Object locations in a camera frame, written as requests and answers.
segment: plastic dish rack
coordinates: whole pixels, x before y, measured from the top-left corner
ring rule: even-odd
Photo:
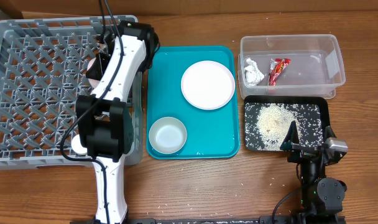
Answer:
[[[116,16],[137,21],[134,16]],[[89,95],[83,75],[88,62],[100,51],[95,37],[102,31],[101,17],[0,21],[0,170],[39,166],[83,165],[59,152],[59,142],[76,119],[78,95]],[[110,17],[106,17],[111,29]],[[134,150],[126,164],[142,159],[142,74],[132,85]],[[66,153],[77,129],[65,141]]]

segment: white bowl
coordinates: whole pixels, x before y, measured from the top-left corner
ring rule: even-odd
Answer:
[[[162,154],[178,152],[185,144],[187,136],[183,123],[172,117],[158,119],[149,129],[150,145]]]

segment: candy wrapper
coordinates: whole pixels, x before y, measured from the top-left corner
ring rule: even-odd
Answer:
[[[287,67],[290,61],[291,60],[288,58],[277,58],[277,59],[272,59],[270,61],[270,73],[269,73],[270,86],[276,85],[277,78],[283,72],[283,70]]]

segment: plastic storage bin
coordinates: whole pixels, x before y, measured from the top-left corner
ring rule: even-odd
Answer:
[[[246,59],[257,62],[265,78],[256,86],[246,82]],[[290,64],[268,86],[270,61],[289,58]],[[322,96],[332,98],[335,89],[345,83],[343,58],[333,35],[265,35],[243,37],[238,76],[243,99],[249,95]]]

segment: wooden table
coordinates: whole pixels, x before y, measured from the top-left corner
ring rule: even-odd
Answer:
[[[235,60],[240,39],[247,35],[334,34],[344,58],[346,83],[328,103],[331,125],[339,138],[347,140],[349,153],[339,164],[328,167],[327,175],[348,185],[342,213],[348,223],[378,223],[378,11],[139,20],[155,27],[163,46],[225,45]],[[237,97],[242,131],[243,100],[240,94]],[[243,141],[241,146],[232,159],[187,161],[158,161],[144,149],[142,162],[125,169],[130,217],[270,215],[276,203],[299,186],[295,164],[289,164],[285,154],[251,152]],[[278,213],[289,214],[299,207],[297,196],[286,201]],[[0,223],[68,223],[89,220],[95,211],[93,169],[0,171]]]

